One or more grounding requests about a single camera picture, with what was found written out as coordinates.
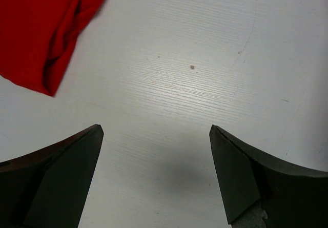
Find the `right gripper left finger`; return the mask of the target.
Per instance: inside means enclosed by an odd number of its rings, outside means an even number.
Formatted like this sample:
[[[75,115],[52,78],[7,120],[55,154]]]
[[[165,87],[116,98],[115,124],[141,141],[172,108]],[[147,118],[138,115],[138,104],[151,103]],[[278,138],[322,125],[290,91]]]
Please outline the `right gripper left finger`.
[[[1,162],[1,227],[78,227],[103,137],[92,125]]]

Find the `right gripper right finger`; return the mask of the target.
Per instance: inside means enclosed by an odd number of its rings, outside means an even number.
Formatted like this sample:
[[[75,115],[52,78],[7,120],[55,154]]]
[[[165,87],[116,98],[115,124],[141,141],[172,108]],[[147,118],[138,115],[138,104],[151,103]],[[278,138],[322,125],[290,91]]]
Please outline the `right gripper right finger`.
[[[277,158],[219,126],[209,137],[231,227],[327,227],[327,172]]]

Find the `red t shirt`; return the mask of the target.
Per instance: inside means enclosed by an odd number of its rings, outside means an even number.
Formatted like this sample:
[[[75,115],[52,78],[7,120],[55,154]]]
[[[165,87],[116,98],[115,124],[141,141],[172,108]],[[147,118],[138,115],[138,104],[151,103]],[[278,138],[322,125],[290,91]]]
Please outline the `red t shirt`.
[[[105,0],[1,0],[1,76],[54,96],[80,33]]]

